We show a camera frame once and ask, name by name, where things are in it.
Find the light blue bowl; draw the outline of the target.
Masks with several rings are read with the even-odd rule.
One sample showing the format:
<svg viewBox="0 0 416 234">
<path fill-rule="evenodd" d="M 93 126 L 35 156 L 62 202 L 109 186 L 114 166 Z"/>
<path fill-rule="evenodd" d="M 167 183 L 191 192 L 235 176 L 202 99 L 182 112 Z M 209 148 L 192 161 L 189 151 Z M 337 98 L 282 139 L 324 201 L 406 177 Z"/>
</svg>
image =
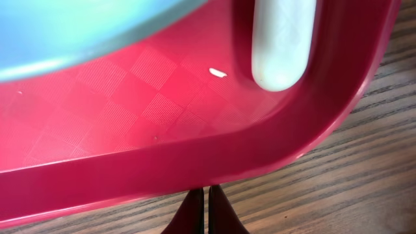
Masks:
<svg viewBox="0 0 416 234">
<path fill-rule="evenodd" d="M 205 0 L 1 0 L 1 82 L 68 68 L 137 42 Z"/>
</svg>

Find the red serving tray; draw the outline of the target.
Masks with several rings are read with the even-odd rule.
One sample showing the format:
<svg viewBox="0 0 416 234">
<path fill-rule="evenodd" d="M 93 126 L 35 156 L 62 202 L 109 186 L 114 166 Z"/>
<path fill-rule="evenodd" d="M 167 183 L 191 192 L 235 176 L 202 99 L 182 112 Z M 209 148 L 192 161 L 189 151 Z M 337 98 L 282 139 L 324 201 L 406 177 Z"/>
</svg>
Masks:
<svg viewBox="0 0 416 234">
<path fill-rule="evenodd" d="M 251 75 L 253 0 L 209 1 L 99 59 L 1 85 L 1 227 L 259 176 L 320 144 L 383 57 L 394 0 L 317 3 L 304 76 Z"/>
</svg>

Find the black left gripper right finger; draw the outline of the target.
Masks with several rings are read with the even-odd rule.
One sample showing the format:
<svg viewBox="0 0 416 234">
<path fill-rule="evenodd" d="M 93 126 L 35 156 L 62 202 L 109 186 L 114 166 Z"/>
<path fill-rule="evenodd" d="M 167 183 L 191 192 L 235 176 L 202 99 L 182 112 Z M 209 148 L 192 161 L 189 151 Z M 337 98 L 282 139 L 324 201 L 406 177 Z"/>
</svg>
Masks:
<svg viewBox="0 0 416 234">
<path fill-rule="evenodd" d="M 220 185 L 209 189 L 209 234 L 249 234 Z"/>
</svg>

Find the white plastic spoon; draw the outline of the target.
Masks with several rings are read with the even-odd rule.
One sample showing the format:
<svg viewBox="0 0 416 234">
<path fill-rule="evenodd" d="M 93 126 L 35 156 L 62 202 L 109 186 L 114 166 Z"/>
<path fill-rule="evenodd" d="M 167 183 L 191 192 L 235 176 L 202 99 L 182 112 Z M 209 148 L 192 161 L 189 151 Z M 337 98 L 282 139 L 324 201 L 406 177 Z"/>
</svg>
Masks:
<svg viewBox="0 0 416 234">
<path fill-rule="evenodd" d="M 316 0 L 258 0 L 252 37 L 252 75 L 262 89 L 286 90 L 303 76 L 309 60 Z"/>
</svg>

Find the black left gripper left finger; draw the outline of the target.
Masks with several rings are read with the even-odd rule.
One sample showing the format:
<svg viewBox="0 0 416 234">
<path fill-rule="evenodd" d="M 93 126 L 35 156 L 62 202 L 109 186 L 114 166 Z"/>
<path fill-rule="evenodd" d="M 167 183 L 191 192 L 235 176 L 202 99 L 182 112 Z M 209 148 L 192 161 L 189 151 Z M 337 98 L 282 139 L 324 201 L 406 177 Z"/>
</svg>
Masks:
<svg viewBox="0 0 416 234">
<path fill-rule="evenodd" d="M 202 188 L 190 190 L 161 234 L 203 234 L 204 193 Z"/>
</svg>

